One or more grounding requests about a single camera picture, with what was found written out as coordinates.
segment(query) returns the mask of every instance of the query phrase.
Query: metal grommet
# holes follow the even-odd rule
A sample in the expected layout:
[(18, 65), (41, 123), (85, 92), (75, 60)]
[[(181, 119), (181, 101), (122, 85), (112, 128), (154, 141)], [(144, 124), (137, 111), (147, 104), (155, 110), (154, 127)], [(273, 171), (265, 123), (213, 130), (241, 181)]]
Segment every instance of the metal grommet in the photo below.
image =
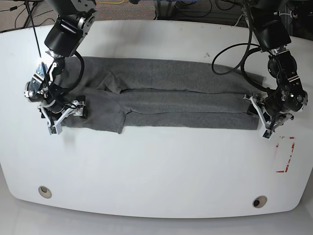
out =
[(39, 194), (40, 194), (42, 197), (44, 197), (44, 198), (49, 199), (49, 198), (52, 197), (51, 191), (50, 191), (47, 187), (45, 187), (45, 186), (40, 186), (40, 187), (38, 188), (38, 192), (39, 192)]
[(253, 200), (252, 205), (254, 208), (262, 208), (267, 201), (268, 201), (267, 197), (260, 196)]

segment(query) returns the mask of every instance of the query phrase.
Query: gray carpet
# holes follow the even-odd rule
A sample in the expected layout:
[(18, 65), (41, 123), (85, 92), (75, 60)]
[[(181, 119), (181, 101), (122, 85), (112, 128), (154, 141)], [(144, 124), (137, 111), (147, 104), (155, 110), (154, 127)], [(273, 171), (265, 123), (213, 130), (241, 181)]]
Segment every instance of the gray carpet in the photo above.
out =
[[(217, 24), (235, 24), (236, 20), (241, 14), (239, 7), (235, 6), (231, 10), (221, 11), (215, 5), (215, 0), (212, 1), (212, 12), (204, 18), (194, 18), (187, 17), (182, 14), (176, 14), (176, 17), (172, 20), (190, 20), (198, 22), (208, 22), (208, 23), (217, 23)], [(222, 8), (228, 8), (231, 4), (227, 2), (219, 1), (219, 5)], [(0, 0), (0, 11), (9, 9), (12, 6), (21, 5), (22, 1), (7, 1)], [(211, 7), (209, 0), (199, 0), (196, 4), (191, 6), (183, 6), (177, 3), (177, 7), (181, 9), (189, 9), (190, 12), (184, 12), (185, 14), (191, 16), (201, 16), (204, 15)], [(20, 6), (17, 10), (12, 12), (5, 11), (0, 12), (0, 31), (14, 28), (14, 21), (19, 13), (25, 9), (25, 6)], [(133, 5), (129, 0), (125, 0), (122, 4), (98, 4), (97, 9), (99, 15), (97, 20), (152, 20), (155, 17), (155, 8), (152, 0), (141, 0), (138, 5)], [(39, 5), (33, 12), (33, 16), (37, 16), (41, 13), (51, 10), (50, 7), (45, 2), (40, 2)], [(21, 27), (27, 17), (26, 10), (21, 13), (16, 21), (16, 26)], [(41, 16), (34, 18), (34, 24), (48, 25), (54, 24), (53, 20), (56, 19), (56, 14), (54, 12), (49, 12)], [(242, 20), (239, 26), (244, 26), (245, 22)]]

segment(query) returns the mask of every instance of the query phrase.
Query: folded garment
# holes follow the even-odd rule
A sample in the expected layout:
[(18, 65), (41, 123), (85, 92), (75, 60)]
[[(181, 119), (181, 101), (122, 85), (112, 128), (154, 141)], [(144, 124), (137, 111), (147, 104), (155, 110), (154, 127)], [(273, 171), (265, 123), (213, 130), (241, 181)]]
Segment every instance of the folded garment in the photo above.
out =
[[(207, 63), (84, 57), (85, 72), (69, 95), (86, 96), (87, 119), (69, 116), (63, 126), (121, 133), (124, 126), (185, 126), (255, 130), (245, 94), (256, 90), (235, 71), (215, 75)], [(219, 71), (229, 70), (217, 66)], [(56, 84), (69, 87), (80, 62), (66, 59)], [(259, 84), (263, 77), (249, 76)]]

